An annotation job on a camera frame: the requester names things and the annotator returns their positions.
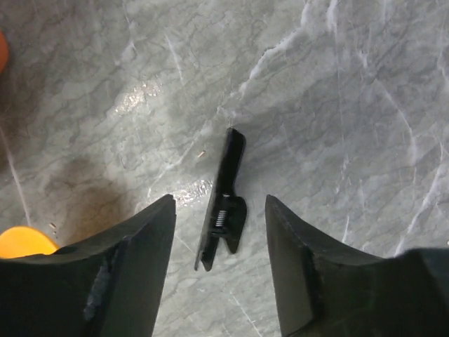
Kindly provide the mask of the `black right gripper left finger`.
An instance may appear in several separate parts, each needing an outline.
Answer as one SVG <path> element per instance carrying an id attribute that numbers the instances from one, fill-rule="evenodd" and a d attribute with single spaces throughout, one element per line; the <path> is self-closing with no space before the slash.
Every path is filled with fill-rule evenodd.
<path id="1" fill-rule="evenodd" d="M 167 194 L 51 255 L 1 261 L 2 336 L 151 336 L 175 231 Z"/>

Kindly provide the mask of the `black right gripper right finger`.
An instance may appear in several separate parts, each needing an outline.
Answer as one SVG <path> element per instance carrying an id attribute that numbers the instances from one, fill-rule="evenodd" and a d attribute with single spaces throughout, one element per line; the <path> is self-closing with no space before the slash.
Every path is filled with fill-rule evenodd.
<path id="1" fill-rule="evenodd" d="M 305 222 L 274 196 L 267 243 L 283 336 L 447 336 L 448 250 L 379 258 Z"/>

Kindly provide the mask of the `yellow plastic litter scoop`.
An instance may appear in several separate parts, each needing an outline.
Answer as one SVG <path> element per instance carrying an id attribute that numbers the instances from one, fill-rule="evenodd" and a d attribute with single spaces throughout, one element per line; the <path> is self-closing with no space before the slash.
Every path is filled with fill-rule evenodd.
<path id="1" fill-rule="evenodd" d="M 13 226 L 1 233 L 1 258 L 12 259 L 36 254 L 50 255 L 55 253 L 59 246 L 49 236 L 31 226 L 29 210 L 3 127 L 1 127 L 1 143 L 6 151 L 8 165 L 27 220 L 27 225 Z"/>

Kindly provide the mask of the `black bag clip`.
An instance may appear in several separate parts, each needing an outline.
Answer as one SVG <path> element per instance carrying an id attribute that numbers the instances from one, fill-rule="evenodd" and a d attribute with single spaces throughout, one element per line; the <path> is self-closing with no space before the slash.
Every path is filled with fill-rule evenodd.
<path id="1" fill-rule="evenodd" d="M 194 262 L 195 270 L 198 270 L 200 264 L 205 271 L 211 270 L 221 239 L 230 254 L 238 251 L 246 222 L 247 204 L 243 197 L 236 195 L 234 186 L 245 146 L 246 138 L 242 133 L 234 128 L 226 130 Z"/>

